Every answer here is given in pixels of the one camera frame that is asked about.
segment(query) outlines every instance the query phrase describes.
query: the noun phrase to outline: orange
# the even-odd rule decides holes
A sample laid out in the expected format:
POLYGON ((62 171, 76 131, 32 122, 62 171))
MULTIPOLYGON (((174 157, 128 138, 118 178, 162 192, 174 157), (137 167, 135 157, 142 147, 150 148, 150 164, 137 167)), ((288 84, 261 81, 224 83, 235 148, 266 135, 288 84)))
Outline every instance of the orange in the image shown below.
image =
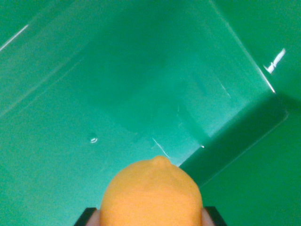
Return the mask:
POLYGON ((119 172, 100 208, 101 226, 201 226, 196 183, 169 159, 157 156, 119 172))

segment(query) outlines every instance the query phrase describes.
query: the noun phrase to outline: green plastic bin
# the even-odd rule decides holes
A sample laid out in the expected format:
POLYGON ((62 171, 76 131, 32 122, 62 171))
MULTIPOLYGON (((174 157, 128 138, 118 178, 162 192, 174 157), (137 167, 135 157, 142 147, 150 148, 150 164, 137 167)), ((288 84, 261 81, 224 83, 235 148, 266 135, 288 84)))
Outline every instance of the green plastic bin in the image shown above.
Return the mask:
POLYGON ((72 226, 156 155, 229 225, 300 225, 300 9, 2 3, 0 225, 72 226))

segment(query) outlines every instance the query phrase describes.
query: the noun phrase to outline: green surface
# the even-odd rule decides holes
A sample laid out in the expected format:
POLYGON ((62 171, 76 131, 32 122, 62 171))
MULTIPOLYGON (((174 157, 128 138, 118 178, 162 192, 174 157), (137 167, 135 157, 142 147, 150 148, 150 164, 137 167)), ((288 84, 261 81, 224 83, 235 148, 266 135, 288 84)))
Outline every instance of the green surface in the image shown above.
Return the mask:
POLYGON ((269 79, 289 116, 201 187, 204 204, 229 225, 301 225, 301 2, 218 4, 258 64, 268 66, 286 49, 269 79))

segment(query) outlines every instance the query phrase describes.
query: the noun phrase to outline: green tray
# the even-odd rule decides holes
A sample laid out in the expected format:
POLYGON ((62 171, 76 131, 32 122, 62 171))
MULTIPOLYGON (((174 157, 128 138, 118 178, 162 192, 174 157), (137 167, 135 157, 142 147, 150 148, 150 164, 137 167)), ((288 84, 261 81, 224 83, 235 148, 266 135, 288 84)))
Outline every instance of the green tray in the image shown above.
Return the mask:
POLYGON ((156 155, 201 187, 288 116, 211 1, 4 5, 2 225, 73 225, 156 155))

